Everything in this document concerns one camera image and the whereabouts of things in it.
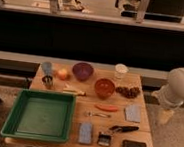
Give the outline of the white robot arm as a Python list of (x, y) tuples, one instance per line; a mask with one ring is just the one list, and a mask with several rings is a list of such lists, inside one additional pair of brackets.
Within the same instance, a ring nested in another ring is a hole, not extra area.
[(151, 95), (158, 99), (161, 110), (157, 122), (164, 125), (173, 117), (174, 111), (184, 104), (184, 67), (168, 72), (167, 84)]

